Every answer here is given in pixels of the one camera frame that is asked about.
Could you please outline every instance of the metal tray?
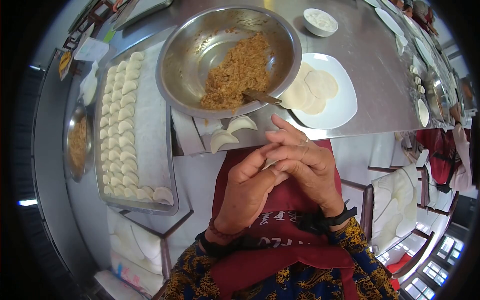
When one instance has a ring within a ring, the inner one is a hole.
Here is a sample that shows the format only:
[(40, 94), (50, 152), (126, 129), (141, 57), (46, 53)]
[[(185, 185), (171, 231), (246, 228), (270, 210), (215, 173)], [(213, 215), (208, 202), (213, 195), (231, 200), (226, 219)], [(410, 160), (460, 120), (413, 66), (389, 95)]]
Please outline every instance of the metal tray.
[(167, 39), (167, 37), (173, 32), (176, 27), (168, 28), (160, 33), (148, 36), (137, 43), (130, 46), (128, 49), (119, 53), (115, 57), (113, 57), (109, 62), (107, 62), (105, 68), (103, 69), (102, 75), (99, 77), (98, 86), (97, 86), (97, 95), (96, 95), (96, 107), (95, 107), (95, 116), (94, 116), (94, 123), (93, 123), (93, 149), (94, 149), (94, 159), (95, 159), (95, 171), (96, 171), (96, 179), (97, 179), (97, 187), (98, 192), (100, 194), (100, 198), (109, 206), (121, 208), (124, 210), (140, 212), (144, 214), (152, 214), (152, 215), (161, 215), (161, 216), (173, 216), (179, 210), (179, 200), (178, 200), (178, 193), (177, 193), (177, 185), (175, 182), (175, 172), (173, 168), (173, 158), (172, 158), (172, 139), (171, 139), (171, 108), (169, 105), (166, 105), (166, 125), (165, 125), (165, 138), (167, 143), (167, 155), (168, 155), (168, 169), (170, 172), (170, 189), (172, 190), (173, 194), (173, 206), (160, 204), (160, 203), (144, 203), (139, 201), (132, 201), (120, 198), (114, 198), (109, 195), (105, 195), (103, 193), (103, 187), (105, 186), (102, 180), (102, 176), (99, 174), (104, 174), (102, 170), (102, 161), (100, 159), (100, 155), (102, 153), (100, 149), (101, 140), (100, 140), (100, 119), (102, 118), (102, 114), (100, 113), (102, 109), (102, 97), (103, 97), (103, 90), (107, 84), (107, 72), (110, 67), (118, 65), (122, 60), (128, 60), (130, 55), (137, 51), (144, 51), (150, 48), (153, 45), (161, 43)]

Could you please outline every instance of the wrinkled hand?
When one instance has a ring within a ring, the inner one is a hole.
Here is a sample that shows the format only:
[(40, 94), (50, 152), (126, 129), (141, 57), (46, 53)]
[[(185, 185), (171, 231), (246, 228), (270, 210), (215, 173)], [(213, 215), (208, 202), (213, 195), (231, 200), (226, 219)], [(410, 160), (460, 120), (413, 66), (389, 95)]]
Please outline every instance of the wrinkled hand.
[(344, 208), (335, 188), (335, 159), (326, 148), (308, 141), (307, 136), (277, 115), (272, 122), (276, 132), (266, 132), (267, 139), (280, 147), (267, 152), (266, 157), (279, 160), (275, 169), (294, 176), (307, 196), (315, 201), (325, 216), (337, 216)]
[(273, 166), (260, 171), (266, 153), (279, 147), (273, 143), (253, 151), (228, 173), (225, 199), (215, 228), (225, 234), (235, 234), (252, 225), (265, 207), (268, 194), (286, 180), (288, 174)]

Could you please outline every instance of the black wrist strap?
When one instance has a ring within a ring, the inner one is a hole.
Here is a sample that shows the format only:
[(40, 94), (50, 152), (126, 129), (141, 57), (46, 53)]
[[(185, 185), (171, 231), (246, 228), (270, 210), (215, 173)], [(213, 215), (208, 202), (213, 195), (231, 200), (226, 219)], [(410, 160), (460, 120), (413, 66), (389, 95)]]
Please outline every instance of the black wrist strap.
[(315, 214), (305, 214), (297, 224), (298, 229), (307, 231), (316, 235), (326, 234), (330, 231), (330, 226), (337, 226), (358, 214), (356, 207), (348, 210), (344, 205), (343, 212), (334, 217), (326, 218), (321, 209)]

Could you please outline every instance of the left hand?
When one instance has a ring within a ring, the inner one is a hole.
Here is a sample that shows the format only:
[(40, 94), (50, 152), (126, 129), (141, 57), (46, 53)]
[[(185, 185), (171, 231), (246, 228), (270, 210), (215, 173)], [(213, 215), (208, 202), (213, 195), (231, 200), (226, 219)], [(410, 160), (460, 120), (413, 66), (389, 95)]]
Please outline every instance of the left hand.
[(263, 211), (268, 194), (288, 178), (287, 173), (273, 166), (260, 171), (266, 153), (277, 147), (279, 144), (272, 143), (257, 149), (230, 170), (225, 199), (215, 219), (218, 231), (236, 234), (252, 225)]

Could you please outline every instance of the white plate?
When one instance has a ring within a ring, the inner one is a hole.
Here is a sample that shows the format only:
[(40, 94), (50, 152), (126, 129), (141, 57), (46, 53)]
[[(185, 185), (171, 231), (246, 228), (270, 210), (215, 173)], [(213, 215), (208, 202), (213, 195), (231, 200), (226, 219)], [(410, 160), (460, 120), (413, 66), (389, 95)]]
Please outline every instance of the white plate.
[(382, 2), (393, 12), (395, 12), (396, 14), (400, 14), (400, 11), (398, 10), (398, 8), (390, 1), (388, 0), (382, 0)]
[(412, 19), (410, 19), (410, 17), (408, 17), (406, 14), (403, 15), (403, 18), (405, 19), (409, 27), (413, 30), (413, 32), (415, 32), (416, 35), (421, 36), (420, 29), (415, 25), (415, 23), (413, 23)]
[(380, 3), (378, 3), (377, 0), (365, 0), (368, 4), (370, 4), (373, 7), (380, 8)]
[(327, 100), (324, 111), (318, 115), (308, 115), (292, 109), (295, 116), (305, 126), (315, 129), (333, 129), (350, 121), (357, 113), (357, 95), (347, 71), (335, 58), (320, 53), (305, 53), (302, 61), (315, 70), (329, 72), (338, 83), (338, 94)]
[(434, 67), (435, 63), (433, 62), (430, 51), (428, 51), (427, 47), (425, 47), (425, 44), (418, 37), (415, 38), (415, 45), (417, 45), (417, 49), (427, 65)]
[(380, 19), (382, 19), (382, 21), (385, 23), (385, 25), (387, 25), (388, 28), (390, 28), (396, 35), (404, 35), (402, 28), (398, 26), (397, 22), (395, 22), (391, 15), (389, 15), (381, 8), (376, 8), (375, 11), (377, 12), (377, 15), (380, 17)]

